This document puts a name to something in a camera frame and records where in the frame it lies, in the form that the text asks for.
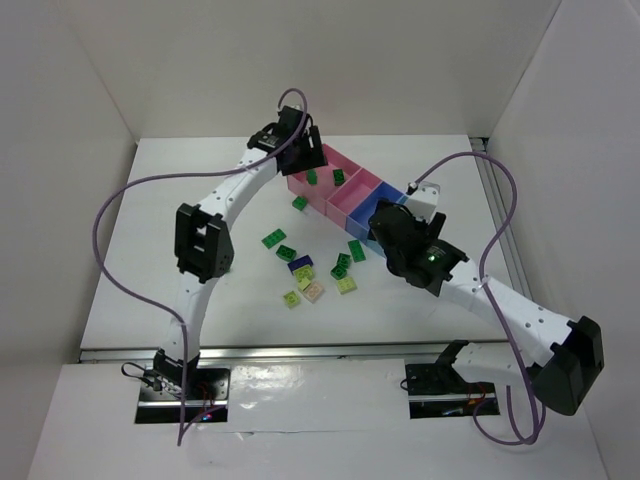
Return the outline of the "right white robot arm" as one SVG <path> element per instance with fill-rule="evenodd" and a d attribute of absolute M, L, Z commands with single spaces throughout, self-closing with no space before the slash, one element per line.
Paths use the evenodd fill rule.
<path fill-rule="evenodd" d="M 445 219 L 419 220 L 406 206 L 381 200 L 369 227 L 391 274 L 486 322 L 507 325 L 527 356 L 535 397 L 559 414 L 575 414 L 604 368 L 599 324 L 556 314 L 481 275 L 463 251 L 439 239 Z"/>

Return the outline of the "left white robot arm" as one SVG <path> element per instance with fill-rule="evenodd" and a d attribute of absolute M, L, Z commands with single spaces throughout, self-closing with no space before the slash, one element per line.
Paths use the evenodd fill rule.
<path fill-rule="evenodd" d="M 174 253 L 181 282 L 166 340 L 153 369 L 179 385 L 194 375 L 200 334 L 212 290 L 234 259 L 230 231 L 255 194 L 276 175 L 292 175 L 327 164 L 319 129 L 310 114 L 285 106 L 278 120 L 250 137 L 234 172 L 195 205 L 176 212 Z"/>

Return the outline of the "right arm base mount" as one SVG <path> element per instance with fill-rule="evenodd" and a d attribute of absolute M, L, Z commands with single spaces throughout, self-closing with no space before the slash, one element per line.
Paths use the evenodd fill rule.
<path fill-rule="evenodd" d="M 497 416 L 500 408 L 492 383 L 468 383 L 450 366 L 438 363 L 405 365 L 400 388 L 407 393 L 411 419 Z"/>

